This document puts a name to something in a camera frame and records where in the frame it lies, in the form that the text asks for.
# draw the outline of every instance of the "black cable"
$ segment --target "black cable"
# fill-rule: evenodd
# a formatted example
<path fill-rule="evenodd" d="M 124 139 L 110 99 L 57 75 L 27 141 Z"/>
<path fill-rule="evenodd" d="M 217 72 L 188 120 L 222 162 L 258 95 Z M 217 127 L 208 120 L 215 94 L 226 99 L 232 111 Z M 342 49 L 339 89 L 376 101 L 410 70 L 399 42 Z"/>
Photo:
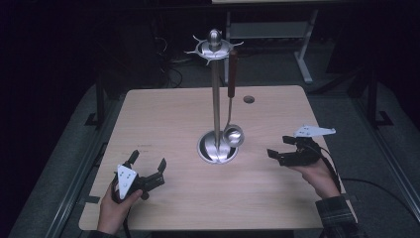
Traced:
<path fill-rule="evenodd" d="M 407 210 L 407 212 L 414 218 L 414 220 L 417 221 L 417 217 L 414 214 L 414 212 L 406 204 L 404 204 L 404 202 L 401 199 L 399 199 L 395 194 L 393 194 L 392 192 L 390 192 L 389 190 L 387 190 L 383 186 L 380 186 L 380 185 L 378 185 L 378 184 L 376 184 L 374 182 L 371 182 L 371 181 L 368 181 L 368 180 L 364 180 L 364 179 L 359 179 L 359 178 L 342 178 L 342 180 L 364 182 L 364 183 L 373 185 L 373 186 L 381 189 L 382 191 L 386 192 L 388 195 L 392 196 L 395 200 L 397 200 Z"/>
<path fill-rule="evenodd" d="M 77 238 L 80 238 L 81 235 L 83 234 L 83 230 L 80 231 L 79 235 L 77 236 Z"/>
<path fill-rule="evenodd" d="M 311 147 L 309 145 L 303 144 L 303 143 L 300 143 L 299 145 L 301 145 L 301 146 L 303 146 L 303 147 L 305 147 L 307 149 L 310 149 L 311 151 L 315 152 L 315 154 L 317 154 L 318 156 L 321 157 L 322 161 L 324 162 L 325 166 L 330 171 L 331 176 L 333 177 L 333 182 L 336 185 L 337 190 L 339 192 L 341 192 L 342 191 L 342 188 L 341 188 L 341 185 L 340 185 L 339 173 L 337 171 L 337 168 L 334 169 L 334 167 L 330 164 L 330 162 L 328 161 L 328 159 L 324 155 L 322 155 L 322 153 L 318 152 L 315 148 L 313 148 L 313 147 Z M 330 156 L 330 158 L 331 158 L 331 155 L 330 155 L 330 153 L 327 150 L 325 150 L 322 147 L 320 147 L 320 148 L 322 150 L 326 151 L 328 153 L 328 155 Z"/>
<path fill-rule="evenodd" d="M 178 73 L 178 75 L 179 75 L 179 82 L 178 82 L 175 86 L 173 86 L 171 78 L 170 78 L 170 77 L 168 77 L 169 82 L 170 82 L 170 86 L 171 86 L 172 88 L 177 88 L 177 87 L 179 87 L 179 86 L 181 85 L 182 81 L 183 81 L 183 76 L 182 76 L 182 73 L 181 73 L 180 71 L 176 70 L 176 69 L 175 69 L 175 68 L 173 68 L 173 67 L 170 67 L 168 70 L 172 70 L 172 71 L 174 71 L 174 72 Z"/>
<path fill-rule="evenodd" d="M 169 86 L 172 85 L 172 79 L 168 75 L 167 71 L 165 71 L 163 68 L 160 68 L 160 69 L 161 69 L 161 71 L 164 74 L 164 78 L 166 79 L 166 82 L 165 82 L 165 84 L 162 87 L 169 88 Z"/>
<path fill-rule="evenodd" d="M 124 222 L 123 222 L 123 227 L 124 227 L 124 232 L 126 233 L 126 237 L 127 238 L 131 238 L 131 233 L 130 233 L 130 229 L 129 229 L 129 222 L 128 222 L 128 217 L 129 217 L 129 214 L 127 214 L 127 217 L 124 219 Z"/>

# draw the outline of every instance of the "finger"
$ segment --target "finger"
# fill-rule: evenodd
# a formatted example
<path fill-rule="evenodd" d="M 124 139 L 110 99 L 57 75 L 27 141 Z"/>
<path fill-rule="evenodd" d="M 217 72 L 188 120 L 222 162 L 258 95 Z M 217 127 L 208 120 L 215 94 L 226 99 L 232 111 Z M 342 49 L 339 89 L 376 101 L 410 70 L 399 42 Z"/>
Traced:
<path fill-rule="evenodd" d="M 110 184 L 108 185 L 108 189 L 107 189 L 107 190 L 106 190 L 106 192 L 105 192 L 104 198 L 105 198 L 105 197 L 111 197 L 111 193 L 112 193 L 112 183 L 110 183 Z"/>
<path fill-rule="evenodd" d="M 123 203 L 121 203 L 123 206 L 125 206 L 126 208 L 130 208 L 138 199 L 139 197 L 143 194 L 142 190 L 137 190 L 135 192 L 133 192 L 129 197 L 127 197 L 126 200 L 123 201 Z"/>

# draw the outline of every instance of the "metal frame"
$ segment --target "metal frame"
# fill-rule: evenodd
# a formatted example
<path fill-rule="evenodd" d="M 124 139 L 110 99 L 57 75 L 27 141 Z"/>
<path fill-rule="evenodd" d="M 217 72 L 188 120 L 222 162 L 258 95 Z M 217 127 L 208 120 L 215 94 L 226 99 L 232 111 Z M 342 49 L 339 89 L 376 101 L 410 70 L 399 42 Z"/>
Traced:
<path fill-rule="evenodd" d="M 375 125 L 371 124 L 371 121 L 365 116 L 366 109 L 359 100 L 354 100 L 355 108 L 358 109 L 358 112 L 361 114 L 361 118 L 365 119 L 364 123 L 366 124 L 367 130 L 370 132 L 374 138 L 376 144 L 382 151 L 385 160 L 387 161 L 392 176 L 400 188 L 405 200 L 410 206 L 413 214 L 417 218 L 417 222 L 420 223 L 420 196 L 417 193 L 416 189 L 413 187 L 411 181 L 408 179 L 401 165 L 398 163 L 397 157 L 392 153 L 392 150 L 386 144 L 382 135 Z"/>
<path fill-rule="evenodd" d="M 112 114 L 117 108 L 117 101 L 110 101 L 107 107 L 109 114 Z M 77 168 L 68 190 L 59 204 L 55 217 L 45 237 L 60 237 L 65 221 L 77 201 L 80 190 L 84 186 L 85 179 L 89 176 L 90 168 L 93 166 L 97 153 L 102 149 L 102 142 L 109 140 L 109 132 L 112 131 L 115 121 L 106 117 L 102 127 L 93 132 L 90 144 L 83 156 L 82 163 Z"/>
<path fill-rule="evenodd" d="M 105 93 L 102 85 L 102 76 L 96 75 L 96 113 L 91 113 L 85 122 L 85 126 L 96 126 L 99 129 L 105 120 Z"/>
<path fill-rule="evenodd" d="M 248 28 L 248 33 L 244 34 L 243 31 L 238 31 L 238 28 L 242 28 L 246 24 L 235 24 L 231 22 L 231 12 L 227 12 L 226 18 L 226 41 L 230 42 L 231 39 L 255 39 L 255 38 L 302 38 L 303 43 L 300 51 L 295 52 L 297 65 L 299 66 L 300 72 L 302 73 L 303 80 L 305 83 L 312 83 L 313 79 L 309 73 L 308 67 L 304 60 L 306 50 L 309 45 L 309 41 L 312 36 L 312 31 L 315 26 L 315 21 L 318 15 L 318 10 L 315 9 L 311 13 L 311 17 L 308 22 L 288 22 L 288 23 L 259 23 L 258 27 Z M 304 30 L 296 29 L 296 27 L 305 27 Z M 252 33 L 250 29 L 259 29 L 260 34 Z M 229 59 L 225 59 L 225 83 L 229 81 Z"/>

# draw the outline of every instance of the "ladle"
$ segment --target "ladle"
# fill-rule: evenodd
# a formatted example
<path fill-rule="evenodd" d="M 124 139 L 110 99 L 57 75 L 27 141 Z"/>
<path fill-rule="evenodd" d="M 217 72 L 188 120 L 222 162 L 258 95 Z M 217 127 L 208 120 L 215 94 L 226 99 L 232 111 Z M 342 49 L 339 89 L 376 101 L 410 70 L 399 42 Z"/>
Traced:
<path fill-rule="evenodd" d="M 229 52 L 229 82 L 228 82 L 228 97 L 229 97 L 229 114 L 228 122 L 225 130 L 223 130 L 223 140 L 228 146 L 237 148 L 244 143 L 244 132 L 238 125 L 231 123 L 232 114 L 232 99 L 235 97 L 235 80 L 238 62 L 238 52 L 231 50 Z"/>

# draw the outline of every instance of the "round metal base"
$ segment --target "round metal base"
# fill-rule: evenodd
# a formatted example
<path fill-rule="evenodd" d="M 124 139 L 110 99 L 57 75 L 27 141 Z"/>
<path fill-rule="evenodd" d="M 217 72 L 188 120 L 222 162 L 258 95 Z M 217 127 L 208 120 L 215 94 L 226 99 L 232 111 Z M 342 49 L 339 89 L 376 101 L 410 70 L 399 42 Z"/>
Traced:
<path fill-rule="evenodd" d="M 214 131 L 204 134 L 197 144 L 198 155 L 209 164 L 226 164 L 238 154 L 238 148 L 230 147 L 222 139 L 219 149 L 216 148 Z"/>

